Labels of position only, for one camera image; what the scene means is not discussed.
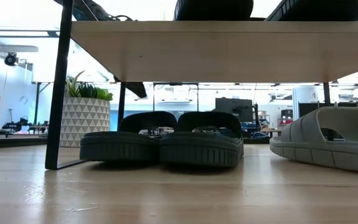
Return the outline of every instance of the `geometric patterned planter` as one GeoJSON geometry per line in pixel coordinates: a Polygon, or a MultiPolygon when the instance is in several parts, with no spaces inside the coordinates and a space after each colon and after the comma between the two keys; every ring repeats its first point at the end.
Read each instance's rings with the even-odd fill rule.
{"type": "Polygon", "coordinates": [[[65,97],[61,147],[79,147],[85,133],[110,131],[110,102],[94,98],[65,97]]]}

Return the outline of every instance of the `security camera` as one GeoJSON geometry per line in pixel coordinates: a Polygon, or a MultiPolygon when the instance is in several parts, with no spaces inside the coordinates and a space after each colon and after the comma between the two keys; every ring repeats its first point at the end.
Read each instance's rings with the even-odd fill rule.
{"type": "Polygon", "coordinates": [[[9,52],[5,58],[5,64],[12,67],[17,66],[19,64],[19,59],[16,55],[15,52],[9,52]]]}

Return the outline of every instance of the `light wood floor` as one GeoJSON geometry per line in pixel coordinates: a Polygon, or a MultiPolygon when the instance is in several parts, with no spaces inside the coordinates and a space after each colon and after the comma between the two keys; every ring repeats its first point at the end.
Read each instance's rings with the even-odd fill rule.
{"type": "Polygon", "coordinates": [[[245,152],[224,172],[90,162],[47,171],[45,146],[0,149],[0,223],[358,223],[358,173],[268,146],[245,152]]]}

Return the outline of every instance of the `potted plant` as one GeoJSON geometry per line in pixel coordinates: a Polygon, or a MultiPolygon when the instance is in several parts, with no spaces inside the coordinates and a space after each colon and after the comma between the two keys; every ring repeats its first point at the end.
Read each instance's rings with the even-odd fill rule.
{"type": "Polygon", "coordinates": [[[110,101],[112,93],[95,87],[93,83],[78,82],[68,77],[63,103],[61,147],[80,147],[85,133],[110,131],[110,101]]]}

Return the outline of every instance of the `plant pot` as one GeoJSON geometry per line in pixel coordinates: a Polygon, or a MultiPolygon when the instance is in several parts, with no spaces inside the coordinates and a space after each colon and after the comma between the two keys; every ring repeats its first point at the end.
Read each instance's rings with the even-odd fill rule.
{"type": "Polygon", "coordinates": [[[85,133],[110,131],[110,102],[67,97],[63,103],[61,147],[79,147],[85,133]]]}

